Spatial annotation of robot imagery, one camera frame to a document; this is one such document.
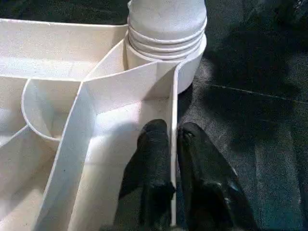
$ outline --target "white cylindrical container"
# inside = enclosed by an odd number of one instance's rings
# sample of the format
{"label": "white cylindrical container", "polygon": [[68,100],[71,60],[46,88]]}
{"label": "white cylindrical container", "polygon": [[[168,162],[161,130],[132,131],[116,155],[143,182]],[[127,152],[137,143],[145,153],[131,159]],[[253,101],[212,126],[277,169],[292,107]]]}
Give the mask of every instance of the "white cylindrical container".
{"label": "white cylindrical container", "polygon": [[183,60],[201,46],[206,22],[204,0],[132,0],[129,42],[147,57]]}

